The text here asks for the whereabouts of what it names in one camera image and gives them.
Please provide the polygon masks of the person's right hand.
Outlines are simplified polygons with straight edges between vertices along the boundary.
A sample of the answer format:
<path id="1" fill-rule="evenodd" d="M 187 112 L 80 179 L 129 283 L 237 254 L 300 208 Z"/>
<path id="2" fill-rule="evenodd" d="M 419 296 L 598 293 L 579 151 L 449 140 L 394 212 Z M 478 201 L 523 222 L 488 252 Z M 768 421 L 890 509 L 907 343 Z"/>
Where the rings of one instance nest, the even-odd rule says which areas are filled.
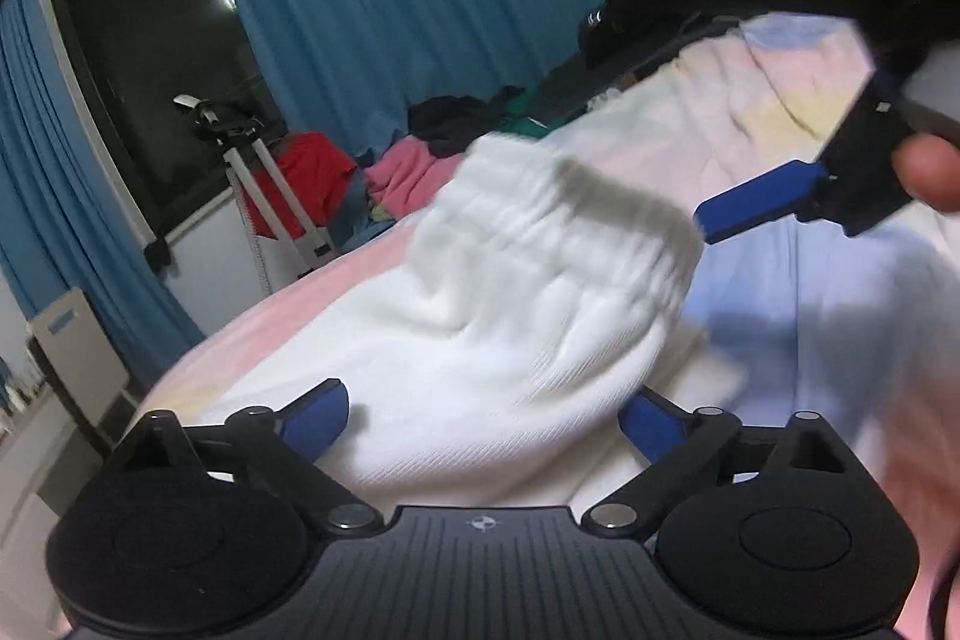
<path id="1" fill-rule="evenodd" d="M 935 211 L 960 211 L 960 152 L 934 135 L 913 135 L 892 156 L 893 169 L 910 195 Z"/>

